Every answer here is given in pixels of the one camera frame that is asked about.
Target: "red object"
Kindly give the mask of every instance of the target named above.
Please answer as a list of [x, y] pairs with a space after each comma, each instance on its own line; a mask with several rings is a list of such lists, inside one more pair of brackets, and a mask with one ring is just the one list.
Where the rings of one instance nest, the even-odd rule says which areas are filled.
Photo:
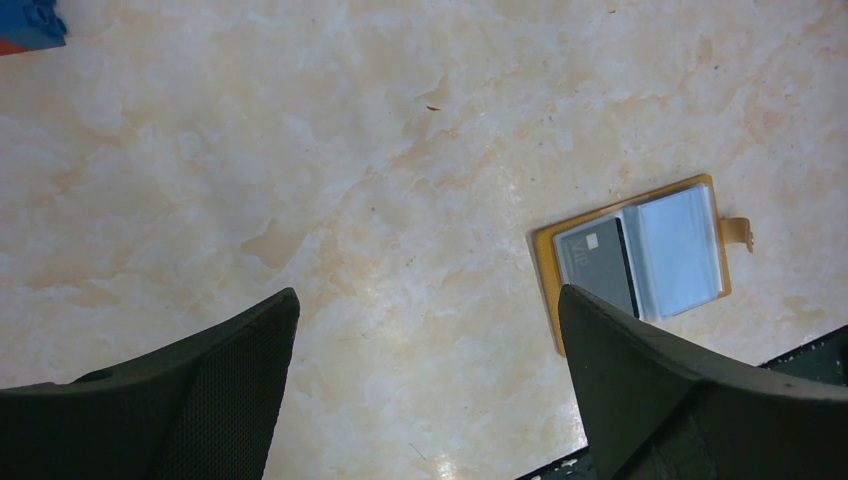
[[28, 52], [26, 48], [21, 48], [14, 43], [9, 43], [6, 40], [0, 38], [0, 57], [3, 55], [12, 55], [14, 53], [22, 53]]

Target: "card holder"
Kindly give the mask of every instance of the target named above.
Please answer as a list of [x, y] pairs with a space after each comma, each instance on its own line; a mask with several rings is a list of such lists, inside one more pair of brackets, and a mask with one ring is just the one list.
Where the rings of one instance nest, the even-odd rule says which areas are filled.
[[562, 355], [557, 301], [580, 285], [643, 321], [677, 315], [732, 291], [725, 243], [753, 251], [746, 218], [719, 218], [709, 175], [699, 175], [533, 234], [548, 313]]

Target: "floor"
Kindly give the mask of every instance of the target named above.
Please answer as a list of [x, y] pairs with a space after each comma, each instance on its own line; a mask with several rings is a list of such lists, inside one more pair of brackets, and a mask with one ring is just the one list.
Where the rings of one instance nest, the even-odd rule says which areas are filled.
[[0, 387], [293, 286], [266, 478], [512, 478], [586, 442], [529, 233], [702, 172], [757, 247], [661, 326], [846, 322], [844, 1], [60, 4], [0, 58]]

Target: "blue toy block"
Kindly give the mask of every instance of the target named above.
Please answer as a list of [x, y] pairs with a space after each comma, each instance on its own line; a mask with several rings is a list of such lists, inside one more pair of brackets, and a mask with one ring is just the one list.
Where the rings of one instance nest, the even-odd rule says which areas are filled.
[[22, 50], [65, 45], [68, 28], [55, 5], [56, 0], [0, 0], [0, 41]]

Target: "marble floor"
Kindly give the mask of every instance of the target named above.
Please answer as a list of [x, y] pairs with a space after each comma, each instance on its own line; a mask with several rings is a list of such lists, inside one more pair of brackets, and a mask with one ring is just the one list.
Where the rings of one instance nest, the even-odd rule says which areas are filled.
[[0, 387], [293, 286], [266, 478], [512, 478], [586, 442], [528, 234], [697, 173], [757, 250], [663, 328], [846, 321], [844, 1], [59, 3], [0, 58]]

